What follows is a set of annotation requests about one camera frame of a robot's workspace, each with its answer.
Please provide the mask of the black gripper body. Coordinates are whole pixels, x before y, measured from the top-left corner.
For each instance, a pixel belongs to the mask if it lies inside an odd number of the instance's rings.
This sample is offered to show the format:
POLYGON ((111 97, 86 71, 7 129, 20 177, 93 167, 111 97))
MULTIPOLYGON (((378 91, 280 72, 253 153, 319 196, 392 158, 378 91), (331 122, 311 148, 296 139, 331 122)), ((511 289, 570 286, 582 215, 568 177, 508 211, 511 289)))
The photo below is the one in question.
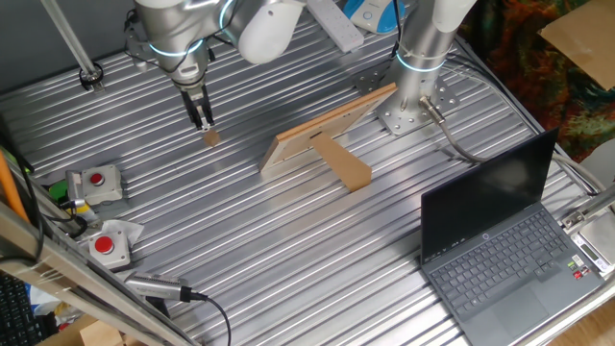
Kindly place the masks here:
POLYGON ((173 84, 180 90, 184 104, 187 107, 205 106, 209 104, 205 76, 201 76, 195 80, 174 80, 173 84))

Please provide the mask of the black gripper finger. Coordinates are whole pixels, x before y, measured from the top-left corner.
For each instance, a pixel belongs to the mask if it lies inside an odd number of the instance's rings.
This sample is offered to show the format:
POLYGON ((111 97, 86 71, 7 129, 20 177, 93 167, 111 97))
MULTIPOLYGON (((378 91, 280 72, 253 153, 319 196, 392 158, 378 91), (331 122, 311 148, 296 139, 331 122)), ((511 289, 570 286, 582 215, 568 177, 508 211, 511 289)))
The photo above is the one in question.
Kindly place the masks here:
POLYGON ((214 119, 212 114, 212 109, 210 106, 210 101, 207 95, 200 99, 198 105, 198 113, 202 118, 203 129, 205 131, 209 130, 214 126, 214 119))
POLYGON ((194 105, 194 103, 189 98, 187 98, 187 99, 184 99, 184 105, 185 105, 186 112, 189 116, 191 123, 195 126, 197 130, 201 130, 202 129, 201 115, 197 111, 197 108, 194 105))

